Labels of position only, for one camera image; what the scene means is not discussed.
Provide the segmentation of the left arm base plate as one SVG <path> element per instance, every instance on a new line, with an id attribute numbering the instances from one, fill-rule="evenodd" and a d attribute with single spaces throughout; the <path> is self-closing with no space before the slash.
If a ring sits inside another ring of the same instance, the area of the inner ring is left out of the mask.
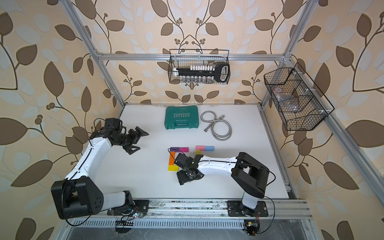
<path id="1" fill-rule="evenodd" d="M 108 216 L 138 216 L 143 218 L 149 210 L 149 200 L 133 200 L 131 203 L 125 204 L 120 207 L 109 209 Z"/>

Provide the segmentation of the orange long block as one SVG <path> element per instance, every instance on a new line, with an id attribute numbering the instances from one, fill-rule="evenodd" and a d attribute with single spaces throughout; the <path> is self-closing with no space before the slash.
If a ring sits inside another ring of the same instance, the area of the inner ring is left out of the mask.
<path id="1" fill-rule="evenodd" d="M 169 158 L 169 166 L 174 166 L 175 165 L 175 152 L 170 153 L 170 158 Z"/>

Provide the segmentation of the light blue block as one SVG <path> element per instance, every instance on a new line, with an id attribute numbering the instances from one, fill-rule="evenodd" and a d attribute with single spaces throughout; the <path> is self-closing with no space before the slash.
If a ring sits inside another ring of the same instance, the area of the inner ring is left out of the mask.
<path id="1" fill-rule="evenodd" d="M 214 146 L 205 146 L 205 151 L 214 151 L 215 147 Z"/>

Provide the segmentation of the green plastic tool case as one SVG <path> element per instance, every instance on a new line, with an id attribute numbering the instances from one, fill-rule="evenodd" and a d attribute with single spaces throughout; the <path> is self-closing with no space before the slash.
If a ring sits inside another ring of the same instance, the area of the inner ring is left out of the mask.
<path id="1" fill-rule="evenodd" d="M 198 107 L 167 107 L 164 125 L 167 130 L 197 129 L 199 127 Z"/>

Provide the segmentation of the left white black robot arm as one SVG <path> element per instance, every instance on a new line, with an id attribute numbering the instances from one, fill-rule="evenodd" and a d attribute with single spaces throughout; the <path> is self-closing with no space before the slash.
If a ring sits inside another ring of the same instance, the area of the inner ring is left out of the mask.
<path id="1" fill-rule="evenodd" d="M 136 127 L 123 132 L 121 127 L 103 127 L 94 131 L 85 154 L 64 180 L 56 181 L 51 193 L 62 220 L 97 215 L 113 210 L 122 215 L 138 212 L 129 191 L 103 193 L 94 182 L 99 168 L 113 146 L 121 146 L 129 154 L 137 152 L 141 137 L 148 133 Z"/>

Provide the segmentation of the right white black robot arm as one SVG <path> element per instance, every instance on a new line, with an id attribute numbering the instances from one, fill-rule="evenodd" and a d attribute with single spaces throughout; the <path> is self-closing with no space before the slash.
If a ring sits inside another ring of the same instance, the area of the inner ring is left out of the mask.
<path id="1" fill-rule="evenodd" d="M 265 165 L 244 152 L 224 159 L 204 155 L 192 158 L 180 153 L 174 163 L 181 168 L 177 172 L 181 186 L 208 175 L 231 177 L 244 190 L 242 206 L 250 211 L 254 211 L 259 199 L 265 197 L 269 175 L 272 173 Z"/>

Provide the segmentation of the black white socket set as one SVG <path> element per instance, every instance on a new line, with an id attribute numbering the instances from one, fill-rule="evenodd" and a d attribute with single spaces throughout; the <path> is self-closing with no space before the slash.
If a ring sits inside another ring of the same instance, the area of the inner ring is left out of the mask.
<path id="1" fill-rule="evenodd" d="M 230 75 L 230 64 L 213 63 L 212 65 L 195 65 L 189 67 L 172 67 L 168 71 L 172 84 L 227 84 Z"/>

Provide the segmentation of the yellow block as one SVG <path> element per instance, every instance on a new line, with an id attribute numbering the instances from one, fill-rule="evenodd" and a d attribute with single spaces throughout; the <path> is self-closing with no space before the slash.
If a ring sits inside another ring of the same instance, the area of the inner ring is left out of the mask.
<path id="1" fill-rule="evenodd" d="M 168 171 L 177 172 L 177 171 L 179 171 L 179 167 L 176 166 L 176 165 L 169 165 L 168 166 Z"/>

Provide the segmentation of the magenta block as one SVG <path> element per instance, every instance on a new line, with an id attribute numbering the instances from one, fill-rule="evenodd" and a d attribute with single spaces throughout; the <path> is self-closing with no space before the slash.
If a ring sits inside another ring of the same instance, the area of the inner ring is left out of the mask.
<path id="1" fill-rule="evenodd" d="M 189 152 L 189 148 L 188 147 L 179 148 L 179 151 L 182 152 L 182 153 L 188 153 Z"/>

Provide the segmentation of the clear plastic bag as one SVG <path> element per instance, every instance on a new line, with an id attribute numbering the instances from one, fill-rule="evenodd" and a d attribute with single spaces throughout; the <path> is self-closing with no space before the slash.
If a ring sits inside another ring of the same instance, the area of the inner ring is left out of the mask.
<path id="1" fill-rule="evenodd" d="M 281 88 L 274 88 L 273 93 L 279 103 L 280 109 L 283 112 L 298 112 L 300 109 L 300 101 L 299 98 L 284 93 Z"/>

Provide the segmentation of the aluminium front rail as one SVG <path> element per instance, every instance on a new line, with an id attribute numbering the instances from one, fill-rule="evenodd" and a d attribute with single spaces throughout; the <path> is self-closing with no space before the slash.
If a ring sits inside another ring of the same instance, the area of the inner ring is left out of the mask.
<path id="1" fill-rule="evenodd" d="M 275 219 L 312 220 L 304 200 L 262 199 L 255 210 L 245 210 L 237 199 L 148 199 L 135 200 L 133 213 L 140 218 L 162 219 Z"/>

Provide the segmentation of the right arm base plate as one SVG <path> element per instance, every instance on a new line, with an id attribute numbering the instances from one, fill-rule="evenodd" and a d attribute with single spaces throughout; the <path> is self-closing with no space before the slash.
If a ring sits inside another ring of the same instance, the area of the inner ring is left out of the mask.
<path id="1" fill-rule="evenodd" d="M 268 217 L 268 209 L 265 201 L 258 201 L 255 209 L 250 209 L 241 201 L 227 201 L 229 217 Z"/>

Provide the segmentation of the purple block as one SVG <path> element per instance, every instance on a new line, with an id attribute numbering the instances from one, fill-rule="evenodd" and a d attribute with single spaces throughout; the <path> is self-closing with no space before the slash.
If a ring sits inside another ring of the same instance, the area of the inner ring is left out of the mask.
<path id="1" fill-rule="evenodd" d="M 177 153 L 177 152 L 180 152 L 180 148 L 179 147 L 171 147 L 170 151 Z"/>

